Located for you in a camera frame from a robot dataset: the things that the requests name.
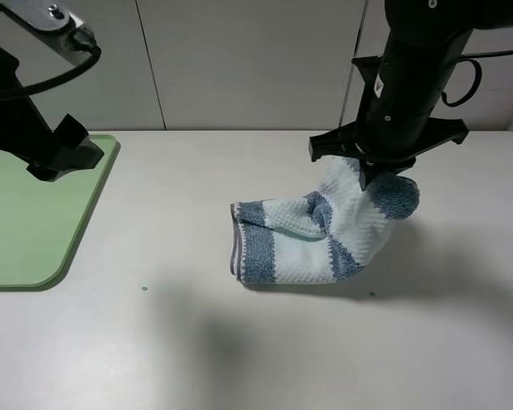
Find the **green base plate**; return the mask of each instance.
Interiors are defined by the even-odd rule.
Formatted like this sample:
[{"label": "green base plate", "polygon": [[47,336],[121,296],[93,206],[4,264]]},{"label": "green base plate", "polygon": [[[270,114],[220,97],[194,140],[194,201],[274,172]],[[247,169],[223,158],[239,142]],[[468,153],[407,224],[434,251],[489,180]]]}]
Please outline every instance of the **green base plate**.
[{"label": "green base plate", "polygon": [[0,151],[0,290],[44,290],[70,262],[120,150],[110,135],[91,140],[104,151],[97,167],[48,183]]}]

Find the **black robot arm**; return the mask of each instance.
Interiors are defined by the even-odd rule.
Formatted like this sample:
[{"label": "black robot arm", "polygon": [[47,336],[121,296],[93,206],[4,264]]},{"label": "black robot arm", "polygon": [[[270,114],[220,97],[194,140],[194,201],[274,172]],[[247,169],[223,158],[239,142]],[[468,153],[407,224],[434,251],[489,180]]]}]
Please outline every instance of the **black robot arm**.
[{"label": "black robot arm", "polygon": [[55,1],[0,0],[0,13],[75,65],[53,79],[23,86],[15,75],[19,61],[0,47],[0,150],[25,161],[27,171],[44,181],[94,168],[104,153],[87,130],[66,115],[52,131],[29,97],[66,83],[98,61],[101,50],[91,28]]},{"label": "black robot arm", "polygon": [[[383,56],[352,62],[365,88],[355,122],[310,138],[312,161],[324,155],[357,158],[361,186],[384,171],[400,173],[416,156],[448,141],[461,144],[462,120],[430,118],[443,97],[467,101],[481,82],[481,66],[463,56],[474,29],[513,26],[513,0],[386,0],[390,35]],[[459,102],[444,89],[459,62],[475,67],[475,82]]]}]

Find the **blue and white sock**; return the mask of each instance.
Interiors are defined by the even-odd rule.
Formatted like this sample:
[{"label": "blue and white sock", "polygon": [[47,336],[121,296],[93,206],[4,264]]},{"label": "blue and white sock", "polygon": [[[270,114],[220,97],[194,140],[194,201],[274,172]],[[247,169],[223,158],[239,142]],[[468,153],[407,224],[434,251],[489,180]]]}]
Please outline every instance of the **blue and white sock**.
[{"label": "blue and white sock", "polygon": [[330,159],[319,188],[298,199],[232,204],[231,271],[245,284],[330,284],[360,272],[396,220],[418,206],[416,183],[384,173],[365,191],[359,162]]}]

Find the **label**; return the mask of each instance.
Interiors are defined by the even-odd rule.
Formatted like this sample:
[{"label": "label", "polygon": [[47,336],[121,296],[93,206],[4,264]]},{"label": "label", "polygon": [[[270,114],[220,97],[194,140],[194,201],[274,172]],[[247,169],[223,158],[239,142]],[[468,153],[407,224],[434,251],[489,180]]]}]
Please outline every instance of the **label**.
[{"label": "label", "polygon": [[376,81],[374,82],[374,93],[378,98],[382,95],[382,90],[384,90],[384,83],[380,78],[380,74],[376,74]]}]

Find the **table surface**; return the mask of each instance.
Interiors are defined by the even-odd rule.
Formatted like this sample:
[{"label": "table surface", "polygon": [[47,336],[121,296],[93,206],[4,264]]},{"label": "table surface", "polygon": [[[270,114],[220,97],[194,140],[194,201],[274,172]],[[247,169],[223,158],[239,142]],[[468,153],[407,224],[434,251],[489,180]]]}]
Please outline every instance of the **table surface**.
[{"label": "table surface", "polygon": [[266,290],[230,275],[228,206],[312,191],[314,133],[113,134],[67,277],[0,293],[0,410],[513,409],[513,133],[419,157],[358,277]]}]

